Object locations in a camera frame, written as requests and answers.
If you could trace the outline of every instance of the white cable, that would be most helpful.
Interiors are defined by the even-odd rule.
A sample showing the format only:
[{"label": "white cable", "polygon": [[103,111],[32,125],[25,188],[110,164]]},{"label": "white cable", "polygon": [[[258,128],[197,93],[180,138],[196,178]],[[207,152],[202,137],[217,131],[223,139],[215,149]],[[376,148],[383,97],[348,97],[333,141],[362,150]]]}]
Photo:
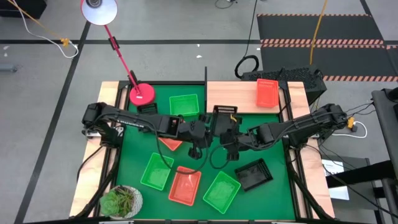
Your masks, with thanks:
[{"label": "white cable", "polygon": [[50,39],[48,39],[48,38],[46,38],[46,37],[42,37],[42,36],[40,36],[40,35],[36,35],[36,34],[31,33],[31,32],[29,31],[29,29],[27,28],[24,14],[22,13],[22,11],[21,11],[19,8],[18,8],[18,11],[19,11],[19,13],[20,13],[21,16],[22,16],[22,20],[24,21],[25,29],[26,29],[26,31],[27,31],[30,35],[33,35],[33,36],[39,37],[39,38],[43,38],[43,39],[48,40],[49,42],[55,44],[55,45],[60,49],[60,51],[61,51],[61,53],[63,54],[63,56],[66,57],[66,58],[74,58],[76,55],[78,55],[79,50],[77,49],[77,46],[74,45],[74,44],[72,43],[72,41],[70,41],[70,40],[69,40],[69,44],[71,44],[71,45],[76,49],[76,53],[75,53],[73,56],[66,56],[65,53],[63,52],[62,48],[61,48],[57,43],[55,43],[54,41],[52,41],[52,40],[50,40]]},{"label": "white cable", "polygon": [[363,128],[365,129],[365,135],[364,136],[353,136],[351,134],[331,134],[332,136],[348,136],[348,137],[353,137],[353,138],[366,138],[366,136],[368,135],[368,130],[365,127],[365,124],[363,124],[360,121],[354,121],[354,125],[358,123],[361,124],[363,126]]}]

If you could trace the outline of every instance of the green tabletop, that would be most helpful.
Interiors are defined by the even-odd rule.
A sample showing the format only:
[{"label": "green tabletop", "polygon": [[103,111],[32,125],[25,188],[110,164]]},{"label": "green tabletop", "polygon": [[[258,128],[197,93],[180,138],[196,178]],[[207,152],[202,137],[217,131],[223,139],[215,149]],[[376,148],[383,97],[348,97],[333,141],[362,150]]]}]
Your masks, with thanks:
[{"label": "green tabletop", "polygon": [[[170,96],[197,94],[200,112],[205,111],[205,89],[203,85],[155,85],[156,100],[159,114],[170,114]],[[130,105],[130,111],[136,107]],[[266,122],[278,122],[276,114],[240,114],[243,117],[241,132],[249,127]],[[197,116],[186,117],[187,121],[197,119]],[[171,151],[160,142],[160,149],[165,156],[174,159],[173,168],[184,166],[196,169],[203,161],[188,157],[188,149],[192,144],[184,142],[176,151]],[[219,145],[219,139],[214,138],[210,147],[212,150]],[[124,134],[123,148],[119,165],[117,184],[130,185],[138,189],[144,199],[141,211],[136,219],[190,219],[190,220],[294,220],[292,196],[284,160],[282,143],[265,151],[252,150],[241,152],[239,161],[231,161],[223,172],[236,179],[234,170],[256,159],[263,158],[274,180],[259,187],[236,194],[229,209],[221,214],[203,200],[203,196],[220,170],[214,170],[207,162],[201,170],[201,179],[193,206],[169,200],[169,192],[175,176],[171,171],[162,191],[140,183],[146,165],[153,152],[157,152],[155,136],[139,133],[137,128],[127,127]],[[226,152],[218,150],[213,156],[216,166],[225,162]]]}]

